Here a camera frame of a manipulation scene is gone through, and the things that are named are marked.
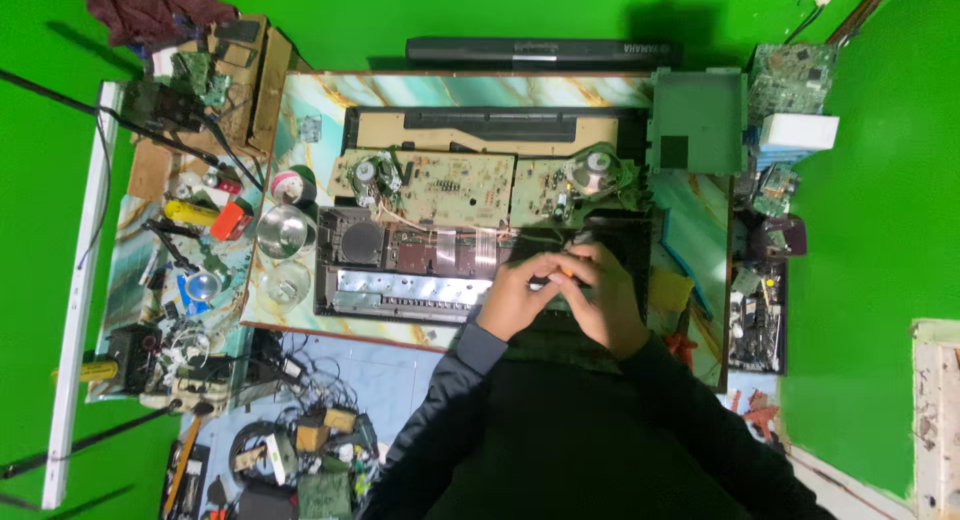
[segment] person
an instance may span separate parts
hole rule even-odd
[[[500,359],[558,293],[620,375]],[[367,496],[358,518],[832,517],[646,329],[599,244],[498,269]]]

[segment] green screen wall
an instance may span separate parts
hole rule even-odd
[[[790,438],[875,486],[913,480],[910,322],[960,319],[960,0],[892,0],[841,51],[836,146],[800,163]]]
[[[223,0],[263,13],[315,68],[367,68],[367,57],[397,57],[419,35],[635,37],[671,39],[687,49],[687,65],[743,65],[757,43],[783,41],[812,0]],[[833,0],[800,39],[823,41],[860,0]],[[106,45],[106,30],[83,0],[0,0],[0,67],[93,103],[101,80],[125,80],[121,67],[64,39],[82,35]],[[126,61],[126,50],[114,54]],[[8,84],[0,84],[0,376],[5,424],[0,462],[46,448],[80,207],[93,142],[92,119]],[[90,317],[92,346],[103,312],[112,227],[129,175],[129,135],[121,133],[113,167],[109,221]],[[76,436],[146,412],[135,402],[78,406]],[[79,454],[70,464],[64,509],[131,485],[84,518],[146,518],[159,503],[162,464],[178,420],[150,423]],[[42,469],[0,483],[0,492],[39,502]],[[44,513],[0,509],[0,516]]]

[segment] yellow bottle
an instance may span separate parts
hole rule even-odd
[[[212,226],[220,215],[217,210],[196,207],[183,201],[171,201],[163,207],[163,213],[171,220],[204,227]]]

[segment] workbench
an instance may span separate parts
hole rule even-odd
[[[486,108],[636,108],[649,109],[649,74],[478,74],[478,73],[369,73],[310,72],[287,75],[279,121],[270,159],[273,174],[303,165],[318,182],[317,204],[332,206],[324,188],[334,161],[342,154],[345,112],[351,107],[486,107]],[[306,117],[320,120],[316,142],[304,142],[299,124]],[[726,322],[729,314],[730,266],[728,219],[730,177],[663,170],[651,174],[650,190],[658,208],[665,210],[662,236],[652,243],[651,263],[696,280],[703,311],[691,316],[693,373],[706,384],[726,387]],[[278,203],[266,195],[260,214]],[[661,239],[668,240],[664,245]],[[316,256],[297,260],[314,274]],[[415,325],[387,320],[324,317],[314,314],[313,292],[284,315],[274,315],[258,304],[258,286],[279,261],[254,249],[246,283],[240,323],[249,327],[340,336],[392,343],[430,351],[445,351],[458,327]],[[648,325],[654,332],[672,332],[678,315],[651,309]]]

